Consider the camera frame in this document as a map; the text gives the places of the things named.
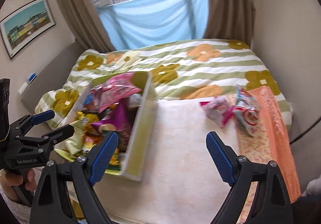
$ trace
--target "curtain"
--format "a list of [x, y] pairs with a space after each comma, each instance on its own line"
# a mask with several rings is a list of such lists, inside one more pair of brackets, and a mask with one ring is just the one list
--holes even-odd
[[255, 9], [253, 0], [208, 0], [209, 16], [203, 38], [237, 39], [251, 44]]
[[117, 50], [201, 39], [208, 0], [130, 0], [98, 9]]
[[114, 51], [94, 5], [90, 0], [57, 0], [60, 10], [83, 49], [101, 53]]

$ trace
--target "blue gripper pad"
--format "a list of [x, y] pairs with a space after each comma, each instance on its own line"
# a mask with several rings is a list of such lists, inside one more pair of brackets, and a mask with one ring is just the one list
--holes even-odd
[[42, 124], [48, 120], [51, 120], [54, 117], [55, 117], [55, 112], [53, 110], [48, 110], [48, 111], [45, 111], [41, 114], [34, 115], [31, 118], [30, 122], [32, 125], [39, 125], [39, 124]]
[[237, 155], [231, 147], [226, 146], [216, 132], [210, 132], [206, 136], [206, 147], [215, 163], [215, 166], [224, 182], [232, 187], [235, 180], [235, 167]]
[[[107, 134], [108, 132], [110, 133], [110, 131], [103, 131], [104, 138], [106, 138], [105, 134]], [[90, 177], [88, 181], [92, 186], [95, 185], [96, 182], [99, 182], [102, 179], [105, 173], [105, 170], [108, 167], [109, 161], [117, 148], [117, 145], [118, 145], [118, 136], [115, 132], [112, 132], [108, 140], [102, 144], [100, 151], [98, 152], [98, 154], [96, 155], [96, 157], [91, 163]]]

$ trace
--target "storage box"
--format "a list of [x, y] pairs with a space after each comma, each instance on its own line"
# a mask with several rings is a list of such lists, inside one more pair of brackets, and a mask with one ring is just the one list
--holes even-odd
[[[105, 83], [111, 77], [118, 75], [112, 74], [93, 79], [81, 96], [78, 98], [67, 117], [62, 121], [61, 125], [70, 124], [74, 121], [77, 111], [81, 111], [83, 103], [89, 94], [89, 91], [102, 83]], [[106, 170], [106, 173], [124, 176], [128, 179], [140, 181], [144, 166], [144, 159], [147, 152], [148, 140], [154, 125], [157, 112], [157, 95], [151, 82], [150, 72], [138, 71], [132, 77], [132, 83], [143, 90], [142, 101], [138, 108], [132, 133], [129, 139], [128, 147], [124, 155], [120, 154], [120, 171]], [[55, 146], [55, 151], [68, 161], [73, 161], [68, 152], [61, 148], [64, 142]]]

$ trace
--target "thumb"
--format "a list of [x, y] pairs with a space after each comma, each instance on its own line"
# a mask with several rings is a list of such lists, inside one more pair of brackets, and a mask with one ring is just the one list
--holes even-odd
[[6, 172], [4, 176], [4, 184], [7, 186], [19, 186], [23, 183], [21, 175], [15, 175], [11, 172]]

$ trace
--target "picture frame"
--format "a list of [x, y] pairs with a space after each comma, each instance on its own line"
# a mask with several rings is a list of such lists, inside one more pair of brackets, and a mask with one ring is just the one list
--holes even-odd
[[55, 24], [47, 0], [29, 2], [5, 17], [0, 33], [10, 59]]

